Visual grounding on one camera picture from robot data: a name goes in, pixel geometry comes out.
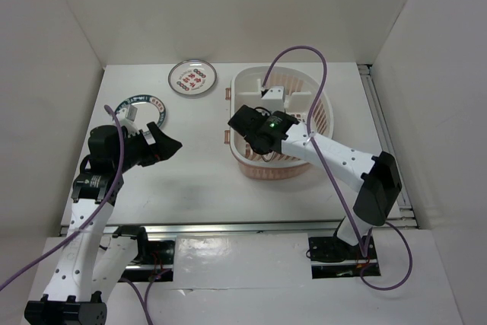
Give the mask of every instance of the white plate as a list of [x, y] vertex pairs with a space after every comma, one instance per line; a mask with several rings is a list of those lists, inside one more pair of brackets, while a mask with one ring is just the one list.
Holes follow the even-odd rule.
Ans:
[[179, 94], [197, 95], [208, 91], [216, 82], [216, 71], [207, 62], [188, 60], [177, 64], [169, 73], [169, 85]]

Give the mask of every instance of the laundry basket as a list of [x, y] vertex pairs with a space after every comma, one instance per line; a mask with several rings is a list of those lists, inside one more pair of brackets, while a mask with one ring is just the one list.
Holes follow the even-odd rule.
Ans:
[[[244, 69], [234, 76], [227, 89], [227, 99], [231, 100], [231, 116], [246, 104], [255, 108], [261, 106], [261, 84], [268, 70], [267, 66]], [[285, 111], [301, 122], [306, 122], [307, 113], [318, 91], [318, 83], [309, 75], [298, 70], [276, 66], [272, 69], [266, 87], [284, 86]], [[323, 92], [313, 113], [311, 128], [326, 137], [333, 134], [333, 112], [328, 97]], [[263, 160], [250, 148], [242, 136], [233, 129], [225, 132], [225, 143], [230, 145], [233, 156], [238, 161], [242, 173], [249, 178], [260, 180], [280, 180], [302, 174], [310, 165], [297, 158], [272, 154]]]

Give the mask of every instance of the basket handle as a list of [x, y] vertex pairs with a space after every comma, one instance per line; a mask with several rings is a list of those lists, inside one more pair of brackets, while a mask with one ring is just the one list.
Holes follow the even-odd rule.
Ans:
[[229, 129], [226, 129], [225, 130], [224, 143], [226, 145], [229, 145], [230, 144], [230, 130]]

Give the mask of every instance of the white wall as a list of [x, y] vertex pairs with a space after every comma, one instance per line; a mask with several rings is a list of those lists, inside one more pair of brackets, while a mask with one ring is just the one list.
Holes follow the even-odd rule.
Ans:
[[101, 67], [65, 0], [0, 9], [0, 237], [47, 236], [59, 229]]
[[[23, 265], [43, 253], [45, 238], [0, 238], [0, 283], [4, 282]], [[0, 323], [18, 325], [24, 316], [25, 305], [37, 266], [13, 281], [0, 292]]]
[[373, 67], [420, 222], [466, 325], [485, 323], [487, 0], [408, 0]]
[[[372, 62], [405, 0], [68, 0], [103, 64], [271, 61], [311, 44]], [[288, 60], [314, 61], [309, 53]]]

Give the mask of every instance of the small plate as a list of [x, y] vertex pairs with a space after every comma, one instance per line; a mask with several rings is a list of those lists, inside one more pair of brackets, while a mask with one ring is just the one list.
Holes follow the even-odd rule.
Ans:
[[215, 82], [215, 68], [201, 60], [180, 62], [169, 73], [170, 87], [183, 95], [205, 93], [215, 85]]

